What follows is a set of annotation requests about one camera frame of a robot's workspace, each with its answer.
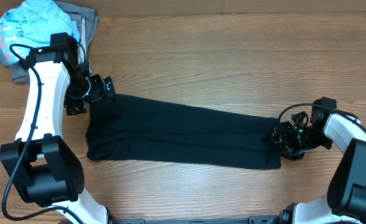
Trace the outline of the black t-shirt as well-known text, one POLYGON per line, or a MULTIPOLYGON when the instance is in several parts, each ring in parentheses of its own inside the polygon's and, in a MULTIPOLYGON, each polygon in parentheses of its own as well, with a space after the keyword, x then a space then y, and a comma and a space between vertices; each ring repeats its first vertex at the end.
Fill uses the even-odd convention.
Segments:
POLYGON ((276 124, 274 118, 116 95, 90 105, 87 157, 279 169, 278 151, 263 142, 276 124))

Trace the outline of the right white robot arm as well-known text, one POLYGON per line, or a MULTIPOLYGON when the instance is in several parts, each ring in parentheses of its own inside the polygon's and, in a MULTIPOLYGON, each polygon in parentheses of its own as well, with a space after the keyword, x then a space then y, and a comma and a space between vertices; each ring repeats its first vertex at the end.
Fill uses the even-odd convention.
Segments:
POLYGON ((307 203, 293 203, 272 223, 366 223, 366 128, 356 115, 338 110, 337 102, 322 97, 310 104, 312 111, 278 121, 265 137, 283 158, 295 161, 322 146, 333 145, 342 159, 325 196, 307 203))

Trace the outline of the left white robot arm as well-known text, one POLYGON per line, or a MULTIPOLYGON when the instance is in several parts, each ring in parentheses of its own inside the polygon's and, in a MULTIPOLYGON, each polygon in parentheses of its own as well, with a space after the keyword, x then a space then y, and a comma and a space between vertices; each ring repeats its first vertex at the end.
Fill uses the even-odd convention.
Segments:
POLYGON ((64 115, 115 97, 110 77, 92 75, 88 62, 78 61, 81 48, 63 32, 19 59, 29 72, 27 106, 14 142, 1 146, 0 160, 9 175, 6 189, 15 188, 41 213, 58 211, 69 223, 114 223, 109 209, 86 190, 82 164, 63 140, 64 115))

